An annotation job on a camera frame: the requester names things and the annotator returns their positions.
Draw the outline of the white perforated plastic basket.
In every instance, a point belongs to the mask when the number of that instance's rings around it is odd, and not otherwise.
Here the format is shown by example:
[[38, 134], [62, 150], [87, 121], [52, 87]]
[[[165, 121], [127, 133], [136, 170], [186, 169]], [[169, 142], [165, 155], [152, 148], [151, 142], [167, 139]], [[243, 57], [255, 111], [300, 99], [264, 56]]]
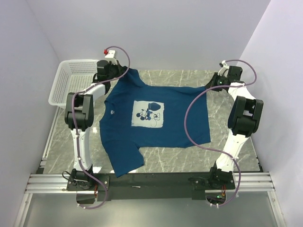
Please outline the white perforated plastic basket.
[[97, 73], [98, 60], [77, 59], [62, 61], [57, 69], [48, 103], [52, 106], [65, 108], [67, 95], [83, 91], [93, 81]]

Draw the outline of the blue printed t-shirt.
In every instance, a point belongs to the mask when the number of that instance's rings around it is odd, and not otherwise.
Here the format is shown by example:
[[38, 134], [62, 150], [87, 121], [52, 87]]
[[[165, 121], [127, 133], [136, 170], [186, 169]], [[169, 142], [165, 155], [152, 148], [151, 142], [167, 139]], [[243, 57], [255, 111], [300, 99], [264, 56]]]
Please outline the blue printed t-shirt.
[[144, 165], [142, 147], [188, 148], [211, 141], [204, 87], [149, 86], [130, 69], [104, 104], [100, 138], [117, 177]]

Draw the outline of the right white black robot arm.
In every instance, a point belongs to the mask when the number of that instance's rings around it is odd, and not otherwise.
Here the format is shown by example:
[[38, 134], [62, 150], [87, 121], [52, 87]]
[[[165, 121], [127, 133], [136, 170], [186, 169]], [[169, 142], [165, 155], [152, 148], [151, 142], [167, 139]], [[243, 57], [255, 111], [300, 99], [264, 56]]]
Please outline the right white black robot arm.
[[208, 184], [212, 189], [234, 186], [234, 159], [244, 143], [258, 129], [264, 102], [250, 94], [244, 82], [240, 81], [242, 68], [220, 64], [219, 72], [214, 73], [206, 88], [216, 87], [215, 91], [226, 90], [234, 103], [228, 118], [229, 134], [221, 154], [210, 169]]

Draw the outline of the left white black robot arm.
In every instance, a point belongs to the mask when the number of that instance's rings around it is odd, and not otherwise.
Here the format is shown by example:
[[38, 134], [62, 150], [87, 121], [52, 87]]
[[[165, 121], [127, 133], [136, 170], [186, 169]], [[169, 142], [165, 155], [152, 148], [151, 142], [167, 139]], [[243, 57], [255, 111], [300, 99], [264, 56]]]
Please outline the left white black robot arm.
[[67, 95], [65, 123], [71, 130], [74, 148], [74, 167], [70, 173], [69, 184], [79, 185], [84, 190], [98, 183], [94, 179], [93, 164], [89, 152], [89, 133], [94, 122], [94, 102], [106, 95], [111, 81], [121, 78], [129, 66], [121, 66], [117, 60], [99, 60], [92, 82], [81, 91]]

